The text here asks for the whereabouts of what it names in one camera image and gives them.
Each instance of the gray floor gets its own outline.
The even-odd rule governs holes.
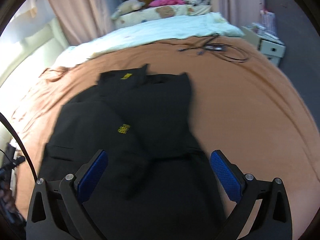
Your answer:
[[[293,0],[265,0],[276,14],[278,37],[286,52],[279,68],[291,80],[320,127],[320,37]]]

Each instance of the person's hand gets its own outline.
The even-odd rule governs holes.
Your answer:
[[[14,203],[14,198],[12,196],[12,191],[7,183],[2,182],[0,188],[0,198],[3,198],[6,203],[5,208],[10,212],[14,213],[17,211],[16,205]]]

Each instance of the metal screw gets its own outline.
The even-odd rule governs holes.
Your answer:
[[[252,174],[248,173],[248,174],[245,175],[245,178],[246,178],[247,180],[253,180],[253,179],[254,179],[254,176],[253,176]]]
[[[66,176],[66,180],[72,180],[73,179],[73,174],[68,174],[67,176]]]
[[[39,185],[42,184],[43,182],[44,182],[44,179],[42,179],[42,178],[37,180],[37,184],[39,184]]]
[[[281,184],[281,183],[282,183],[282,180],[279,179],[279,178],[276,178],[276,179],[275,179],[275,182],[276,182],[277,184]]]

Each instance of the black cable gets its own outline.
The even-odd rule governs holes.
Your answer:
[[[222,60],[228,61],[228,62],[233,62],[233,63],[244,63],[246,61],[248,61],[249,59],[249,55],[246,51],[244,51],[243,49],[240,49],[236,46],[230,45],[230,44],[225,44],[225,43],[211,43],[211,41],[213,41],[214,39],[218,38],[220,35],[215,35],[213,37],[211,37],[208,41],[206,41],[202,46],[200,47],[192,47],[192,48],[187,48],[187,49],[178,49],[177,51],[185,51],[185,50],[190,50],[190,49],[202,49],[201,51],[199,51],[197,54],[198,55],[202,55],[204,54],[204,52],[210,51],[212,52],[212,54],[214,54],[215,56],[221,58]],[[233,58],[233,57],[229,57],[227,55],[221,55],[220,53],[224,52],[223,50],[218,50],[218,47],[221,47],[221,49],[223,49],[223,47],[225,48],[231,48],[234,49],[236,51],[238,51],[240,54],[242,54],[243,58]]]
[[[0,122],[6,127],[6,129],[9,131],[9,133],[11,133],[11,135],[14,137],[14,139],[17,141],[18,145],[20,146],[20,149],[23,153],[23,155],[25,156],[29,166],[30,166],[30,169],[31,169],[31,172],[32,172],[32,175],[33,175],[33,179],[35,180],[35,182],[37,181],[37,173],[36,173],[36,170],[32,164],[32,161],[27,153],[27,150],[26,148],[24,147],[22,141],[20,140],[17,132],[13,129],[13,127],[11,126],[11,124],[9,123],[9,121],[4,117],[3,114],[0,113]]]
[[[3,150],[0,149],[0,151],[7,157],[9,161],[11,161],[10,158],[7,156],[7,154]]]

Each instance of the blue textured pad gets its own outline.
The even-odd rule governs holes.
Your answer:
[[[80,203],[89,200],[107,166],[108,155],[102,151],[78,184],[77,198]]]
[[[241,185],[217,151],[212,152],[210,156],[210,165],[221,182],[229,199],[239,203],[242,197]]]

